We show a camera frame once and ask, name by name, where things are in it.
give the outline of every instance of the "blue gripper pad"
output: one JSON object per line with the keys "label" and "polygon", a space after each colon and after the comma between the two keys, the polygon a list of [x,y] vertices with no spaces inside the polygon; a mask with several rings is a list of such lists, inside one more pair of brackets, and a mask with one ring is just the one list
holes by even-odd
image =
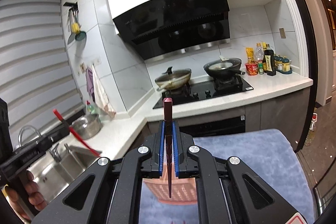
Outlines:
{"label": "blue gripper pad", "polygon": [[177,136],[176,136],[176,127],[175,122],[173,122],[173,153],[174,153],[174,168],[175,176],[179,177],[179,152],[177,150]]}
{"label": "blue gripper pad", "polygon": [[161,127],[161,139],[160,139],[160,154],[159,154],[159,172],[160,176],[162,176],[163,172],[163,156],[164,156],[164,140],[165,140],[165,122],[162,122]]}

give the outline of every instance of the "sink faucet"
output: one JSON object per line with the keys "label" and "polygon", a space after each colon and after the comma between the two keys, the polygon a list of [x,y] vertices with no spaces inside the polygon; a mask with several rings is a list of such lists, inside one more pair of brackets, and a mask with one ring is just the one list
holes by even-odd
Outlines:
{"label": "sink faucet", "polygon": [[[23,126],[23,127],[21,128],[20,132],[19,132],[19,139],[18,139],[18,140],[19,140],[19,147],[22,146],[22,135],[23,135],[23,133],[24,133],[27,129],[31,129],[31,130],[33,130],[34,133],[36,133],[39,137],[42,136],[41,133],[40,133],[40,131],[38,131],[38,129],[37,129],[36,127],[33,127],[33,126],[27,124],[27,125]],[[58,145],[59,145],[59,144],[57,144],[52,150],[51,150],[51,149],[48,149],[48,151],[49,151],[49,153],[51,154],[51,156],[53,157],[53,159],[54,159],[57,163],[60,163],[62,159],[61,159],[61,157],[60,157],[60,155],[59,155],[59,153],[58,153],[58,150],[57,150]]]}

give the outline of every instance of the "blue tablecloth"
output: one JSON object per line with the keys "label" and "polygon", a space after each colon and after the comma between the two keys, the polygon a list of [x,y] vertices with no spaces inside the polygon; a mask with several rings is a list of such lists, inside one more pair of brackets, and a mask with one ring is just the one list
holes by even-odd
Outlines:
{"label": "blue tablecloth", "polygon": [[[213,156],[241,158],[254,172],[276,190],[307,220],[314,223],[314,205],[302,167],[285,136],[275,129],[234,135],[194,138]],[[197,224],[198,208],[194,205],[170,205],[158,202],[142,186],[139,223]]]}

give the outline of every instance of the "yellow package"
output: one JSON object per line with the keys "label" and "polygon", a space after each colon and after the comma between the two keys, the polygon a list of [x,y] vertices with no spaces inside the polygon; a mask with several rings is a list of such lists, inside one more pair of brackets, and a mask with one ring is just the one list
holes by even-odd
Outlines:
{"label": "yellow package", "polygon": [[253,52],[253,48],[246,48],[246,54],[247,54],[247,62],[248,63],[253,63],[254,62],[254,52]]}

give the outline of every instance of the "range hood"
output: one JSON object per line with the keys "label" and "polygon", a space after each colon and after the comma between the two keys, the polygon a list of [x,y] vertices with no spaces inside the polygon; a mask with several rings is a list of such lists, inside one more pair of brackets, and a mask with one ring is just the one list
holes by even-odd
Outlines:
{"label": "range hood", "polygon": [[149,0],[113,21],[124,42],[156,61],[225,43],[228,12],[227,0]]}

